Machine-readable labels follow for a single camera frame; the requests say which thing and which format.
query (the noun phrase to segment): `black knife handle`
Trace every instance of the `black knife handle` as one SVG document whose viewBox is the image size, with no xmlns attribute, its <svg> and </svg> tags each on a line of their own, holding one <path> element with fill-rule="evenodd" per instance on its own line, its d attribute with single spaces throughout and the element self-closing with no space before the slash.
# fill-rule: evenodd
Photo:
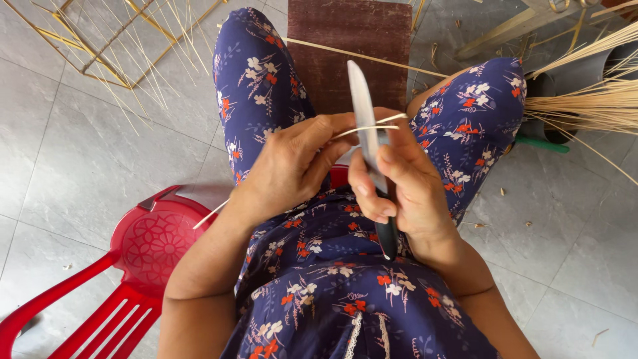
<svg viewBox="0 0 638 359">
<path fill-rule="evenodd" d="M 381 198 L 391 199 L 389 194 L 376 190 L 376 194 Z M 379 237 L 381 249 L 386 259 L 393 261 L 397 256 L 397 240 L 399 231 L 397 230 L 397 222 L 395 217 L 388 217 L 386 224 L 375 222 L 376 235 Z"/>
</svg>

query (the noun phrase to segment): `knife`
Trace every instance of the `knife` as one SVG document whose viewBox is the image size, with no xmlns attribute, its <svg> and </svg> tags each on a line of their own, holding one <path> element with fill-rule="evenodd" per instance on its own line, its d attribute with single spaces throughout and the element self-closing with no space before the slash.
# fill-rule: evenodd
<svg viewBox="0 0 638 359">
<path fill-rule="evenodd" d="M 370 91 L 367 88 L 366 77 L 359 66 L 352 60 L 348 60 L 348 79 L 350 80 L 350 94 L 352 95 L 352 107 L 355 111 L 357 127 L 375 126 L 375 112 L 372 108 Z M 372 178 L 379 197 L 394 201 L 394 183 L 386 178 L 376 165 L 376 152 L 379 150 L 379 138 L 375 128 L 357 131 L 363 158 L 366 162 L 367 173 Z M 397 255 L 397 231 L 396 219 L 388 217 L 388 223 L 375 222 L 377 236 L 381 249 L 386 259 L 393 261 Z"/>
</svg>

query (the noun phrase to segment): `lace trim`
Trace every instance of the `lace trim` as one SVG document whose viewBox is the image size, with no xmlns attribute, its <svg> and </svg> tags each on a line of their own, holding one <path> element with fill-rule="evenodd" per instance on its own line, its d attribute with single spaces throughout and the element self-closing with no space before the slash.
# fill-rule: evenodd
<svg viewBox="0 0 638 359">
<path fill-rule="evenodd" d="M 362 318 L 363 316 L 361 315 L 361 312 L 357 312 L 357 317 L 355 318 L 355 328 L 350 334 L 348 349 L 346 349 L 346 356 L 344 356 L 343 359 L 352 359 L 355 356 L 355 346 L 357 345 L 357 337 L 359 336 L 359 330 L 361 329 Z"/>
<path fill-rule="evenodd" d="M 385 359 L 390 359 L 390 339 L 388 339 L 388 331 L 385 329 L 385 320 L 380 314 L 379 328 L 381 329 L 381 340 L 383 341 L 383 350 L 385 350 Z"/>
</svg>

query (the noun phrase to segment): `red plastic chair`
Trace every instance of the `red plastic chair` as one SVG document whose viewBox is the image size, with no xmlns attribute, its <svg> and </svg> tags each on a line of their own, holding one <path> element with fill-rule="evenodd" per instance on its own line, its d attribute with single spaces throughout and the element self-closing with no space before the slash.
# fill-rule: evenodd
<svg viewBox="0 0 638 359">
<path fill-rule="evenodd" d="M 179 187 L 168 187 L 137 204 L 115 227 L 107 254 L 33 298 L 2 321 L 0 359 L 11 359 L 15 337 L 31 318 L 110 266 L 124 271 L 121 284 L 49 358 L 68 359 L 73 356 L 124 300 L 126 303 L 81 350 L 77 359 L 88 359 L 138 305 L 95 356 L 95 359 L 108 358 L 130 332 L 112 357 L 127 358 L 160 316 L 164 288 L 173 268 L 217 217 L 217 214 L 213 215 L 204 225 L 193 230 L 193 226 L 210 210 L 176 195 Z"/>
</svg>

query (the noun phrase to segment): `hand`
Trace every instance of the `hand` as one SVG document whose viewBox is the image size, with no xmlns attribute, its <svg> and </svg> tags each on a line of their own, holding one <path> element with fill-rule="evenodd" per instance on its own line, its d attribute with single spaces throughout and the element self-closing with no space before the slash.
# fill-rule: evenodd
<svg viewBox="0 0 638 359">
<path fill-rule="evenodd" d="M 355 117 L 349 112 L 319 115 L 269 134 L 229 204 L 240 207 L 251 225 L 258 225 L 307 201 L 319 192 L 334 162 L 356 144 L 352 135 L 330 139 L 354 127 Z"/>
<path fill-rule="evenodd" d="M 375 107 L 377 119 L 399 113 Z M 387 223 L 388 216 L 396 217 L 397 228 L 408 235 L 416 255 L 419 249 L 424 250 L 420 244 L 456 238 L 458 232 L 450 219 L 441 177 L 417 143 L 408 120 L 395 120 L 395 125 L 399 130 L 389 130 L 390 146 L 383 145 L 379 149 L 376 164 L 381 173 L 396 184 L 397 203 L 376 195 L 360 149 L 352 155 L 348 182 L 367 218 Z"/>
</svg>

